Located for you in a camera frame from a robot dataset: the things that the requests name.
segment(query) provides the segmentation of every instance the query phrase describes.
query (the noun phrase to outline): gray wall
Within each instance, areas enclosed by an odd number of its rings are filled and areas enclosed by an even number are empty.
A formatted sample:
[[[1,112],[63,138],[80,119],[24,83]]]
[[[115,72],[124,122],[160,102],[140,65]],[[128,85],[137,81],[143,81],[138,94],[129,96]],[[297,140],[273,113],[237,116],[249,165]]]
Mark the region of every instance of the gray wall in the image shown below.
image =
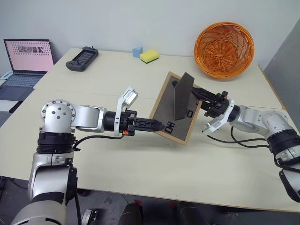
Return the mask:
[[[300,130],[300,20],[264,72]]]
[[[249,30],[254,60],[265,68],[299,7],[299,0],[0,0],[0,74],[10,70],[4,38],[48,38],[56,59],[85,45],[192,56],[200,32],[221,21]]]

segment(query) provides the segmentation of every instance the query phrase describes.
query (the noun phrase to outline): yellow sponge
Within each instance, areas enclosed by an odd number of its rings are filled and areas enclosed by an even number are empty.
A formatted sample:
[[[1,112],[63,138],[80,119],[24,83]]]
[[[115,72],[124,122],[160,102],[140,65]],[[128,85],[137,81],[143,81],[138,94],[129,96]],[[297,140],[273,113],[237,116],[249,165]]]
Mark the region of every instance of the yellow sponge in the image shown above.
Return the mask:
[[[159,53],[153,49],[140,54],[140,59],[145,63],[152,62],[153,60],[156,60],[158,58]]]

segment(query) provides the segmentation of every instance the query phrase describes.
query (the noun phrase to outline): blue foam block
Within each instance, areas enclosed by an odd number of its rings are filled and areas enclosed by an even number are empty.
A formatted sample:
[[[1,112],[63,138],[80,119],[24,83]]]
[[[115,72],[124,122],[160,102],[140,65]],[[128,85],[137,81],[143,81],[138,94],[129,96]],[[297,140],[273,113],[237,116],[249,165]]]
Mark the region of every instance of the blue foam block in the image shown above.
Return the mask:
[[[143,47],[138,47],[138,48],[132,49],[133,57],[136,57],[136,58],[139,58],[140,54],[142,54],[142,52],[143,52]]]

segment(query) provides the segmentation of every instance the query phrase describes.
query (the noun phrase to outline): black handheld device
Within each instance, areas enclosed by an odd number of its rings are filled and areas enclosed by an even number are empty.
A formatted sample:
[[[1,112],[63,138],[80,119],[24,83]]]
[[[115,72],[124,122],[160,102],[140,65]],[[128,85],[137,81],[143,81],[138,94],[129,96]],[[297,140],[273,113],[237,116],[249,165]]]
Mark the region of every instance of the black handheld device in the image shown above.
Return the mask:
[[[74,59],[66,62],[68,69],[72,71],[84,71],[89,64],[98,56],[99,52],[97,49],[92,47],[83,47],[82,51],[76,55]]]

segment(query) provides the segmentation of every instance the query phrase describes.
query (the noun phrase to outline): woven basket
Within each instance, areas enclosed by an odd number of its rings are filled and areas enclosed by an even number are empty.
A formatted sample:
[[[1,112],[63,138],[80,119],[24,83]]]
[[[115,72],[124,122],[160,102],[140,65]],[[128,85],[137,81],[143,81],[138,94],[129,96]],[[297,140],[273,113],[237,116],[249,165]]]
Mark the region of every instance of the woven basket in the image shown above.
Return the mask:
[[[250,33],[232,22],[219,22],[206,28],[194,48],[195,61],[208,75],[231,78],[242,73],[254,56]]]

